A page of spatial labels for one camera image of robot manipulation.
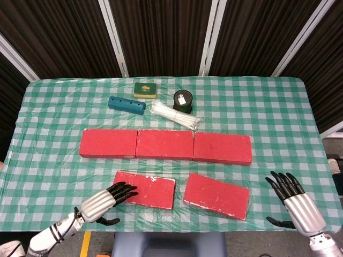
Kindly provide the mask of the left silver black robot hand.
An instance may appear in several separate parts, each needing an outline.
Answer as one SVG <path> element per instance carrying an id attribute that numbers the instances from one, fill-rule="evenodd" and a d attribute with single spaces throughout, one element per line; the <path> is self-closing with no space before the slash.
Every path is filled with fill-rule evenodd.
<path id="1" fill-rule="evenodd" d="M 107 220 L 103 216 L 112 208 L 138 195 L 139 193 L 136 192 L 137 188 L 126 182 L 118 182 L 93 195 L 81 204 L 80 214 L 84 222 L 96 222 L 105 226 L 112 226 L 119 223 L 119 218 Z"/>

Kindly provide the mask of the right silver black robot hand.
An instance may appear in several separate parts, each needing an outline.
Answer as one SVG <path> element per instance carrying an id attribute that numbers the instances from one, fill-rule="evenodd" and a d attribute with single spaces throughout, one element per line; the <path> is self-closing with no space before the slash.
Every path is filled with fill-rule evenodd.
<path id="1" fill-rule="evenodd" d="M 270 173 L 274 179 L 265 179 L 285 206 L 291 220 L 279 221 L 269 216 L 266 219 L 274 226 L 295 229 L 307 237 L 323 233 L 326 228 L 324 217 L 296 177 L 289 172 Z"/>

